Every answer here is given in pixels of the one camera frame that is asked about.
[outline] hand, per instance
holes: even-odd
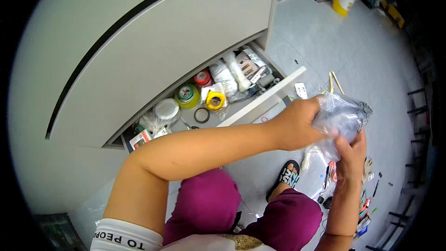
[[[365,151],[367,142],[364,130],[361,130],[351,144],[340,136],[335,140],[341,159],[336,163],[339,179],[361,181],[364,172]]]
[[[311,127],[318,111],[319,103],[316,97],[308,100],[296,99],[275,118],[264,123],[276,149],[291,151],[326,139],[327,136]]]

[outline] cabinet door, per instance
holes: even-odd
[[[272,0],[160,0],[107,41],[67,94],[50,140],[102,147],[176,80],[268,27]]]

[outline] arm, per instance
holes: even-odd
[[[104,218],[134,223],[164,234],[168,181],[178,181],[275,149],[294,150],[324,138],[311,127],[316,98],[294,100],[266,123],[195,129],[154,139],[123,163]],[[246,144],[255,138],[255,144]]]
[[[359,220],[361,179],[364,170],[366,139],[360,131],[351,146],[343,138],[336,139],[341,160],[336,163],[338,182],[328,214],[325,234],[316,248],[321,250],[348,250]]]

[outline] white shirt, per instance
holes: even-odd
[[[129,222],[102,219],[93,236],[90,251],[195,251],[235,250],[236,242],[253,251],[275,251],[258,239],[246,235],[193,234],[162,247],[163,237],[152,230]]]

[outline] magenta pants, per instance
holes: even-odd
[[[237,183],[221,169],[183,180],[175,210],[165,224],[163,245],[192,234],[230,234],[241,199]],[[318,203],[287,189],[266,206],[263,217],[239,234],[277,251],[300,250],[315,235],[321,219]]]

